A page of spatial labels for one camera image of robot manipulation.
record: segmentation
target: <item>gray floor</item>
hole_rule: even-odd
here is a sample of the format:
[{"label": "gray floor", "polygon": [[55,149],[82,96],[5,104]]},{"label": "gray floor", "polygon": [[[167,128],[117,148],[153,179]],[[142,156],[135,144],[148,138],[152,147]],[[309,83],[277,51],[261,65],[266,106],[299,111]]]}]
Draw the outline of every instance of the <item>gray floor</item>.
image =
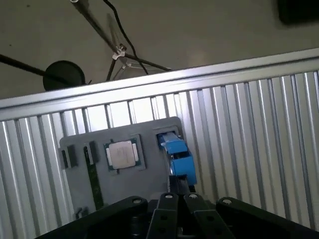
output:
[{"label": "gray floor", "polygon": [[[319,47],[318,24],[282,26],[271,0],[113,2],[139,56],[173,69]],[[90,10],[107,30],[103,1]],[[112,54],[69,0],[2,0],[0,53],[41,69],[70,60],[93,83],[106,78]],[[41,77],[3,64],[0,80],[0,99],[44,91]]]}]

